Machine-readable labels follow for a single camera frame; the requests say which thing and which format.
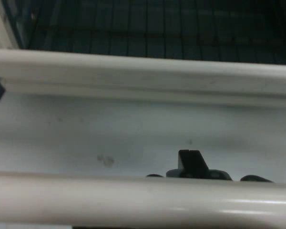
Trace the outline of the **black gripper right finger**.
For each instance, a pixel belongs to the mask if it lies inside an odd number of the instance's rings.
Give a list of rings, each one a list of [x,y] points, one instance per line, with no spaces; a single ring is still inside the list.
[[[194,153],[193,177],[199,179],[232,181],[232,178],[227,172],[222,170],[209,169],[200,152]],[[242,177],[240,181],[273,183],[271,180],[256,175],[246,175]]]

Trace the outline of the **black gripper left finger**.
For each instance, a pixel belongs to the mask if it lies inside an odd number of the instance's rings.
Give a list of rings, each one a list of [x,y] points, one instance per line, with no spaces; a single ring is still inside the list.
[[[178,151],[178,168],[171,169],[166,172],[165,176],[159,174],[148,174],[146,177],[174,177],[174,178],[187,178],[185,161],[187,154],[190,153],[190,150],[179,150]]]

